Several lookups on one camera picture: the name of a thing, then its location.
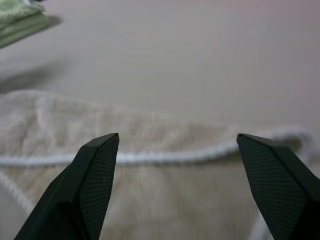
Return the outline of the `beige towel with white trim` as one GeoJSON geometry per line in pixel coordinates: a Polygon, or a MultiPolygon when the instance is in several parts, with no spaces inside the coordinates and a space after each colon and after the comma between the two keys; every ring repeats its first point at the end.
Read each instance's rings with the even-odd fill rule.
{"type": "Polygon", "coordinates": [[[119,134],[100,240],[273,240],[236,142],[248,133],[316,153],[299,127],[202,125],[34,90],[0,93],[0,240],[18,233],[85,143],[119,134]]]}

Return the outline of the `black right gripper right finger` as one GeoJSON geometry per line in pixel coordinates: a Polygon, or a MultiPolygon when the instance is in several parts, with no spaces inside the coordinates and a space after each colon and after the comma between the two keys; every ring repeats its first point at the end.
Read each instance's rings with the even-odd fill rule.
{"type": "Polygon", "coordinates": [[[320,240],[320,178],[286,145],[237,136],[254,201],[274,240],[320,240]]]}

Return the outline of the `folded light green towel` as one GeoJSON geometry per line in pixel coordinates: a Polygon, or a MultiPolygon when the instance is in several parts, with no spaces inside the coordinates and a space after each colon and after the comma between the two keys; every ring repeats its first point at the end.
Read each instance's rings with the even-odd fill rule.
{"type": "Polygon", "coordinates": [[[45,14],[45,0],[0,0],[0,49],[63,22],[45,14]]]}

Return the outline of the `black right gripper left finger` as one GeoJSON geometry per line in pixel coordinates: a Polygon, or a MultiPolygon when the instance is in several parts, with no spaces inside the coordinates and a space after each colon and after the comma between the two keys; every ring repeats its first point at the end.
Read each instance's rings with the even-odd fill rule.
{"type": "Polygon", "coordinates": [[[120,137],[83,145],[48,185],[14,240],[99,240],[111,198],[120,137]]]}

